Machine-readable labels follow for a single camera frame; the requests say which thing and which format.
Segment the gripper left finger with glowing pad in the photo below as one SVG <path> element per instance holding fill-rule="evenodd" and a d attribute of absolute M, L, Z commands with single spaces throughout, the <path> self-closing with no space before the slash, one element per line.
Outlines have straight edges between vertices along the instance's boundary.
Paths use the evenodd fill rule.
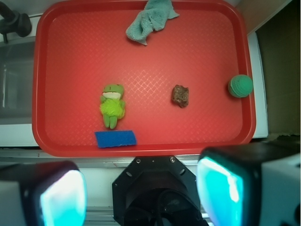
<path fill-rule="evenodd" d="M 82 226 L 87 211 L 84 175 L 71 161 L 0 168 L 2 226 Z"/>

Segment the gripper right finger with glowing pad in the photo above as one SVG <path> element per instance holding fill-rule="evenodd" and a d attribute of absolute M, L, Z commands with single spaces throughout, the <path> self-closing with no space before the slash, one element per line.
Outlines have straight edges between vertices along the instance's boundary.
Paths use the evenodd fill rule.
<path fill-rule="evenodd" d="M 301 147 L 281 141 L 205 148 L 200 202 L 215 226 L 298 226 Z"/>

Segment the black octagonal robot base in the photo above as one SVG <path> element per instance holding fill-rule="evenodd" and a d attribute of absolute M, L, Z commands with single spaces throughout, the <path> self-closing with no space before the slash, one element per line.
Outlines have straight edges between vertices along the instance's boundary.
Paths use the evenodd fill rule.
<path fill-rule="evenodd" d="M 112 183 L 121 226 L 206 226 L 196 176 L 174 156 L 136 157 Z"/>

